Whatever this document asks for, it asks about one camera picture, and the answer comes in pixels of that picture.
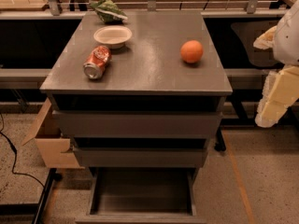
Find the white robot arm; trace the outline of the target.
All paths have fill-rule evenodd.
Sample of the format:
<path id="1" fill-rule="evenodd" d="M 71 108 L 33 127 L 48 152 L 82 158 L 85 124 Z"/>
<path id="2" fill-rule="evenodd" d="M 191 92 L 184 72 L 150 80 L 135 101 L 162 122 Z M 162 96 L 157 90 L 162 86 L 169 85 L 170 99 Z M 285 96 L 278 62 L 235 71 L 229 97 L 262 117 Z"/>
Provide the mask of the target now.
<path id="1" fill-rule="evenodd" d="M 299 1 L 276 26 L 260 35 L 253 47 L 272 49 L 274 58 L 284 64 L 280 71 L 269 72 L 263 85 L 263 98 L 257 108 L 255 123 L 269 128 L 277 124 L 299 99 Z"/>

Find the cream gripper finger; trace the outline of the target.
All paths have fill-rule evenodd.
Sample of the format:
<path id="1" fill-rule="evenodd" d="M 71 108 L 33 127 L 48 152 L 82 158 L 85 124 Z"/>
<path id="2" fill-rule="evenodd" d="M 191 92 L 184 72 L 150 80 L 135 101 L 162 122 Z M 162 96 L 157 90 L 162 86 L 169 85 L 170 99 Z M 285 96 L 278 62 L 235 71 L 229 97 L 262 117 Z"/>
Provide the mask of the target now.
<path id="1" fill-rule="evenodd" d="M 253 47 L 256 49 L 271 49 L 274 47 L 277 27 L 273 26 L 255 39 Z"/>
<path id="2" fill-rule="evenodd" d="M 263 128 L 272 127 L 298 99 L 299 67 L 284 66 L 278 72 L 270 71 L 263 85 L 255 123 Z"/>

